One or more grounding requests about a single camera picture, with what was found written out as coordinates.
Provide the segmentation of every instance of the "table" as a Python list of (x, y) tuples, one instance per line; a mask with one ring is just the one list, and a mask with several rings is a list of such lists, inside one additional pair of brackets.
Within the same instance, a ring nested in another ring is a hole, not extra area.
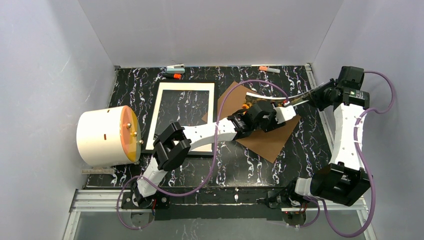
[[(280, 69), (281, 73), (259, 71), (257, 66), (187, 67), (183, 79), (216, 80), (219, 95), (233, 81), (239, 83), (249, 79), (261, 79), (279, 85), (289, 96), (311, 89), (304, 66), (273, 68)], [(117, 70), (109, 107), (130, 106), (139, 119), (142, 134), (145, 132), (146, 116), (153, 107), (152, 89), (165, 70), (163, 67)], [(260, 95), (282, 97), (269, 85), (249, 83), (245, 87)], [(220, 154), (212, 177), (206, 184), (207, 190), (194, 194), (192, 198), (179, 200), (180, 203), (235, 203), (233, 195), (240, 192), (246, 193), (245, 202), (254, 202), (257, 194), (252, 193), (258, 193), (263, 198), (267, 190), (284, 187), (294, 178), (312, 177), (331, 159), (330, 146), (318, 110), (307, 104), (295, 108), (301, 120), (274, 163), (236, 141), (220, 143)], [(116, 173), (113, 175), (92, 174), (87, 179), (85, 189), (120, 188), (131, 177), (142, 174), (149, 160), (149, 155), (142, 154), (138, 165), (115, 166)], [(191, 190), (203, 181), (211, 162), (211, 157), (188, 157), (180, 168), (167, 174), (161, 186), (178, 193)], [(228, 197), (223, 197), (223, 193), (228, 193)], [(243, 201), (243, 197), (240, 196), (238, 201)]]

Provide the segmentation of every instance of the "picture frame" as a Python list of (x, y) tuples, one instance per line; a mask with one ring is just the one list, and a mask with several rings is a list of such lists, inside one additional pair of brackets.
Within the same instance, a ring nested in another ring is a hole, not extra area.
[[(218, 84), (214, 80), (160, 79), (156, 81), (152, 92), (152, 108), (145, 119), (144, 144), (141, 149), (143, 154), (153, 153), (155, 135), (162, 133), (170, 123), (180, 122), (184, 127), (210, 124), (217, 120)], [(202, 117), (206, 113), (207, 122), (204, 122)], [(188, 152), (190, 156), (213, 154), (213, 144)]]

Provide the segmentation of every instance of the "black picture frame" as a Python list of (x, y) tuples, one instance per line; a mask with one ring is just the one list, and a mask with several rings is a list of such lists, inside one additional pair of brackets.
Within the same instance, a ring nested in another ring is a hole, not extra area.
[[(145, 131), (143, 134), (143, 145), (141, 147), (141, 153), (142, 154), (152, 154), (153, 153), (153, 149), (148, 148), (148, 141), (150, 138), (151, 133), (151, 128), (152, 128), (152, 120), (154, 118), (158, 117), (158, 113), (155, 113), (155, 108), (156, 108), (156, 104), (160, 104), (161, 100), (157, 100), (157, 97), (159, 95), (159, 86), (162, 83), (173, 83), (173, 84), (190, 84), (190, 85), (194, 85), (194, 84), (204, 84), (204, 83), (208, 83), (208, 84), (214, 84), (213, 86), (213, 111), (212, 111), (212, 120), (211, 122), (207, 122), (207, 124), (209, 123), (214, 123), (217, 121), (217, 111), (218, 111), (218, 97), (219, 97), (219, 93), (218, 93), (218, 84), (217, 81), (215, 80), (204, 80), (204, 79), (197, 79), (197, 80), (189, 80), (189, 79), (160, 79), (157, 80), (154, 88), (153, 88), (153, 102), (152, 102), (152, 106), (150, 108), (150, 110), (148, 111), (147, 117), (145, 119), (146, 125), (145, 125)], [(191, 88), (187, 88), (184, 91), (190, 91), (192, 90)], [(192, 91), (209, 91), (210, 94), (210, 88), (208, 89), (193, 89)], [(190, 151), (188, 152), (189, 156), (195, 157), (195, 156), (213, 156), (214, 152), (214, 144), (211, 144), (211, 148), (210, 148), (210, 152), (209, 151)]]

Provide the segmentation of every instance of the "marker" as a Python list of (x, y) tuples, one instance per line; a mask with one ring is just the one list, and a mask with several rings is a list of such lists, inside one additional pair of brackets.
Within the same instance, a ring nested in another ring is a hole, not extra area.
[(181, 79), (181, 74), (172, 74), (172, 73), (163, 73), (162, 77), (168, 78), (168, 79)]
[(260, 66), (259, 71), (271, 72), (271, 73), (276, 73), (276, 74), (280, 73), (279, 69), (270, 68), (270, 67), (266, 67), (266, 66)]

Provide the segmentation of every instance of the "white arm segment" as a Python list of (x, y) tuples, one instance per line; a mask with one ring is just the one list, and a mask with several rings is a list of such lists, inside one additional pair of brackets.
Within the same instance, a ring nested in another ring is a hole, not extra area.
[[(215, 122), (198, 126), (185, 126), (183, 132), (185, 134), (185, 137), (191, 140), (190, 151), (200, 146), (214, 143), (215, 127)], [(234, 130), (234, 124), (230, 120), (224, 118), (219, 121), (218, 142), (232, 141), (236, 134), (237, 133)], [(152, 156), (147, 166), (147, 169), (143, 174), (143, 178), (149, 179), (156, 186), (161, 183), (162, 179), (168, 173), (167, 171), (159, 170), (158, 167), (159, 166), (158, 162), (156, 161), (156, 158)], [(140, 194), (145, 198), (155, 194), (156, 188), (154, 188), (148, 182), (143, 180), (143, 178), (137, 180), (137, 187)]]
[[(362, 117), (358, 126), (355, 126), (357, 118), (364, 112), (362, 106), (340, 104), (334, 110), (335, 118), (335, 139), (332, 151), (332, 157), (329, 164), (344, 163), (344, 166), (353, 170), (359, 170), (364, 165), (358, 156), (354, 142), (354, 129), (358, 127), (358, 143), (362, 150), (362, 133), (365, 116)], [(312, 197), (311, 194), (312, 178), (298, 178), (295, 192), (302, 196)]]

